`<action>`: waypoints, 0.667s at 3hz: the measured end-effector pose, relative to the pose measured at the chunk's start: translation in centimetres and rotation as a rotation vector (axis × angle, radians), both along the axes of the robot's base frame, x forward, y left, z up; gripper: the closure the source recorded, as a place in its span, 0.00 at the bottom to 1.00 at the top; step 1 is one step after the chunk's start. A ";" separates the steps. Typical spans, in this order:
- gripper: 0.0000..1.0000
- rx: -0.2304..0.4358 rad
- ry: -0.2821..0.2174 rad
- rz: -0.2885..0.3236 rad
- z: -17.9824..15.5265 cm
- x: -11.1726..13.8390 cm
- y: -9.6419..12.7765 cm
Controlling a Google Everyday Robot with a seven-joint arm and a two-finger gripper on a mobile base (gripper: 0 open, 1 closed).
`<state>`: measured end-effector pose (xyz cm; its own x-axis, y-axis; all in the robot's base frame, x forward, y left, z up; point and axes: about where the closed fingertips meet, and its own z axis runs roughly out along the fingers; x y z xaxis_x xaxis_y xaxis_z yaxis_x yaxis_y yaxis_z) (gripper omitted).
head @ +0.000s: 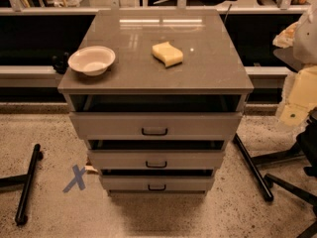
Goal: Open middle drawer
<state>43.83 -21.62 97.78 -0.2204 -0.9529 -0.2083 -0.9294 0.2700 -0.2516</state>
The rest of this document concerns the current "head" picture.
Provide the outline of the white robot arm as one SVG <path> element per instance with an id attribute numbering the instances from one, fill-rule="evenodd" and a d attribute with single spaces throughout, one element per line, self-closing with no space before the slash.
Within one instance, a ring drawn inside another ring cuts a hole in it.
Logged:
<path id="1" fill-rule="evenodd" d="M 273 54 L 290 69 L 276 116 L 286 126 L 299 126 L 317 107 L 317 7 L 311 5 L 273 44 Z"/>

